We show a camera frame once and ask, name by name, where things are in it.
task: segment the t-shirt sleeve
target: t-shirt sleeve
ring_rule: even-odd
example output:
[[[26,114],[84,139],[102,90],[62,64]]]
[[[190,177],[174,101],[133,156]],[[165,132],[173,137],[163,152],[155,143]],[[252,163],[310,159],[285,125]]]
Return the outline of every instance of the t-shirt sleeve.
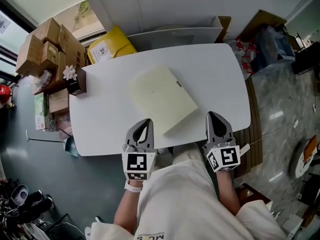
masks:
[[[235,217],[246,227],[254,239],[286,239],[285,233],[262,200],[246,203]]]
[[[115,224],[94,222],[91,226],[90,240],[133,240],[134,236]]]

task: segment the yellow bag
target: yellow bag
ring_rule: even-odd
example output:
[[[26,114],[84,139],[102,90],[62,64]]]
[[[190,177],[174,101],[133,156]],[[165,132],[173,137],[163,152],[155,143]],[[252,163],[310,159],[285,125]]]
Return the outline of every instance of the yellow bag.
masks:
[[[94,41],[88,49],[88,56],[92,64],[136,53],[121,29],[115,25],[113,29]]]

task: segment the forearm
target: forearm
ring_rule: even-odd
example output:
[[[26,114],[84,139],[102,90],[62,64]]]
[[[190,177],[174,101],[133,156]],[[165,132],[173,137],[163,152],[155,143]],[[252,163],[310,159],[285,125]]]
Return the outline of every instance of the forearm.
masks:
[[[138,183],[130,182],[130,185],[134,187],[141,187],[142,182],[141,181],[138,181]],[[118,225],[124,228],[131,234],[133,233],[136,226],[136,222],[137,222],[137,209],[138,209],[139,196],[140,196],[139,192],[135,193],[135,192],[126,190],[114,216],[113,223],[115,225]]]
[[[233,215],[236,215],[240,210],[240,202],[232,184],[231,176],[228,171],[218,172],[216,174],[220,203],[229,210]]]

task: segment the white t-shirt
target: white t-shirt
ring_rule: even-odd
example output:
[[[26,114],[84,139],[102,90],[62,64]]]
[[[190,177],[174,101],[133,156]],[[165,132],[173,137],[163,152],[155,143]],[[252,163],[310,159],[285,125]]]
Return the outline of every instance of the white t-shirt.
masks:
[[[118,225],[95,222],[90,240],[286,239],[261,200],[232,215],[217,200],[207,169],[198,160],[152,173],[143,183],[137,218],[134,236]]]

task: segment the circular logo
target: circular logo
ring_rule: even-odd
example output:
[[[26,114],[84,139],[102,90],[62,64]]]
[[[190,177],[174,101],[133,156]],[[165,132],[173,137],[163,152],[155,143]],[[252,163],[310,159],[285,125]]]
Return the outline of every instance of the circular logo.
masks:
[[[108,52],[108,48],[107,48],[106,46],[101,47],[101,48],[99,49],[99,55],[100,55],[100,56],[107,54],[107,52]]]

